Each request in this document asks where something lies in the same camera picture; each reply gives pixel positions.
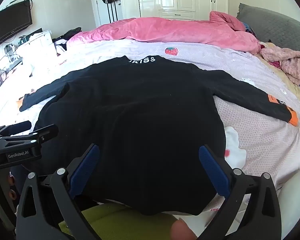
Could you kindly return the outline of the right hand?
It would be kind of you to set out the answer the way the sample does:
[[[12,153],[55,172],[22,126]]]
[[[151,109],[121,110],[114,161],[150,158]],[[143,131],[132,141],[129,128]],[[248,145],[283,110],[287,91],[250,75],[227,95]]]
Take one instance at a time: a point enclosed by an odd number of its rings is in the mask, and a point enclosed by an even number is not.
[[[178,219],[171,226],[170,238],[171,240],[196,240],[197,236],[182,219]]]

